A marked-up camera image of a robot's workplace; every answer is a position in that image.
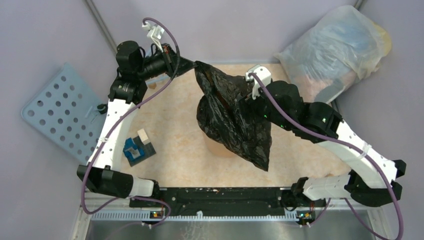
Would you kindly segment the large translucent trash bag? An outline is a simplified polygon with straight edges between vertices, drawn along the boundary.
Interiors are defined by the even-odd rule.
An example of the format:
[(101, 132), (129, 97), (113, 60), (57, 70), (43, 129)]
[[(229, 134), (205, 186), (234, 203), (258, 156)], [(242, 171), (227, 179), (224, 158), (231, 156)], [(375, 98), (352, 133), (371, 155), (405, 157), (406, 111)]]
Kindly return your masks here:
[(305, 102), (329, 104), (376, 72), (391, 49), (385, 29), (353, 6), (343, 5), (274, 57)]

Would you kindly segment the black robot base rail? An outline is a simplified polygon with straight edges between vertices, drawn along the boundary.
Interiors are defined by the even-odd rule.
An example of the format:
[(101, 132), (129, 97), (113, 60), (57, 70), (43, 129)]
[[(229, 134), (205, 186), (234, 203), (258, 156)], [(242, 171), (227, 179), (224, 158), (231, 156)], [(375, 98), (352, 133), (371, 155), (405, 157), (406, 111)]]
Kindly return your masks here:
[(282, 216), (300, 208), (324, 207), (324, 200), (311, 201), (294, 195), (289, 187), (161, 187), (150, 201), (132, 199), (131, 208), (171, 208), (171, 216), (206, 217)]

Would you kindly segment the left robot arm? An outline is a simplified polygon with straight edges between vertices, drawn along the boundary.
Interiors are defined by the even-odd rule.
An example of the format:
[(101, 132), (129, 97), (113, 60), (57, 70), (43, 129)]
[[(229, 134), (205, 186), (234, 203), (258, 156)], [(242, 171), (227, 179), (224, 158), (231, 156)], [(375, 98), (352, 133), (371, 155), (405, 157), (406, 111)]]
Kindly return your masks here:
[(125, 140), (148, 89), (146, 81), (163, 74), (179, 77), (196, 64), (179, 57), (167, 43), (151, 56), (133, 40), (116, 48), (117, 77), (109, 90), (106, 119), (94, 153), (87, 164), (78, 166), (77, 176), (83, 190), (123, 199), (141, 197), (154, 207), (161, 198), (157, 182), (120, 171)]

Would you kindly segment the orange plastic trash bin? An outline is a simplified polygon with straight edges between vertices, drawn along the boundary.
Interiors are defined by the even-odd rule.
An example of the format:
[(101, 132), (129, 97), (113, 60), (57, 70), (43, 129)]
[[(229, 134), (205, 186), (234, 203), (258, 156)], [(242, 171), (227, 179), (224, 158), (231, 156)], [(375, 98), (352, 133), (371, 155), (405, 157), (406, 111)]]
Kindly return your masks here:
[(217, 157), (221, 158), (235, 158), (237, 155), (228, 150), (223, 144), (209, 138), (204, 132), (202, 133), (206, 148)]

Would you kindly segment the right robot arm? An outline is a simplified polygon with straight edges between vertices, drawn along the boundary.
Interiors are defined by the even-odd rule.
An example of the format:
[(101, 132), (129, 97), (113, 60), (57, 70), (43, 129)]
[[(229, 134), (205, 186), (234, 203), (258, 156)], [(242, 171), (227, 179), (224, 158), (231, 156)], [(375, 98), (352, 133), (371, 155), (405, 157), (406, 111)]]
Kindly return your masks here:
[(397, 179), (407, 166), (403, 160), (379, 154), (331, 106), (304, 102), (293, 84), (254, 79), (246, 83), (248, 92), (241, 102), (263, 120), (330, 151), (350, 167), (350, 172), (340, 176), (300, 178), (291, 188), (297, 205), (329, 198), (353, 200), (367, 207), (399, 202), (403, 188)]

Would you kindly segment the black trash bag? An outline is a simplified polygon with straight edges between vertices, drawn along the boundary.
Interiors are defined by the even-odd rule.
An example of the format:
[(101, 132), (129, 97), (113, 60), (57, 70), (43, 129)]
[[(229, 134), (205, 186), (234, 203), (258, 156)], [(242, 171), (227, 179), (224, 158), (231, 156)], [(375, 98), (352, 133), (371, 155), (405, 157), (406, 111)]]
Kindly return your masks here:
[(252, 87), (244, 76), (226, 74), (202, 61), (195, 64), (195, 78), (203, 92), (196, 113), (200, 129), (232, 153), (268, 171), (271, 123), (244, 101)]

